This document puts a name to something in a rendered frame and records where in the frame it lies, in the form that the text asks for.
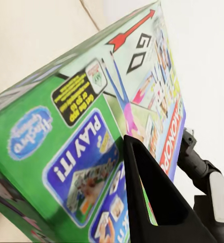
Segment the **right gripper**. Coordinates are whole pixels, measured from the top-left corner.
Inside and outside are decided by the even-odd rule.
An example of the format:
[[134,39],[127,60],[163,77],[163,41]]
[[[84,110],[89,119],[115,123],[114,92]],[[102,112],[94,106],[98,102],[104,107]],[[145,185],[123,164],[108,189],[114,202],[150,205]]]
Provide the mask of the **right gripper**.
[[191,171],[200,163],[200,155],[193,149],[196,143],[195,137],[184,129],[177,161],[177,166],[184,171]]

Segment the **board game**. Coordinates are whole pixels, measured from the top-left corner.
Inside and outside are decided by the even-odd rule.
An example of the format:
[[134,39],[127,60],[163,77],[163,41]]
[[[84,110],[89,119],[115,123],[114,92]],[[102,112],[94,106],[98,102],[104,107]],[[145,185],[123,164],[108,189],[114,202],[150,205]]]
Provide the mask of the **board game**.
[[0,212],[33,243],[131,243],[124,136],[174,182],[185,119],[158,0],[0,93]]

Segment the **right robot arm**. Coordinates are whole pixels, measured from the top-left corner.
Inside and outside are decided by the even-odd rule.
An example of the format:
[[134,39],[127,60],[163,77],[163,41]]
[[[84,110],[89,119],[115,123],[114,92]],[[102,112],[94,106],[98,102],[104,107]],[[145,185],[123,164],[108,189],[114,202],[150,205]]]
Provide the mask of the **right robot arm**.
[[191,128],[183,130],[177,161],[205,195],[194,195],[193,210],[211,232],[217,243],[224,243],[224,177],[209,160],[194,151],[197,140]]

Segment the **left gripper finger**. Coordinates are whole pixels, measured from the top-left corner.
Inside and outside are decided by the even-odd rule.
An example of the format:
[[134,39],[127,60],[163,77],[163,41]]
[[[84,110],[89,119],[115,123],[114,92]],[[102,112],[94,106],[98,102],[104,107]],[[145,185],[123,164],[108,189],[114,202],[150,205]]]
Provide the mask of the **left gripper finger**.
[[[124,136],[131,243],[217,243],[144,144]],[[145,189],[158,225],[150,221]]]

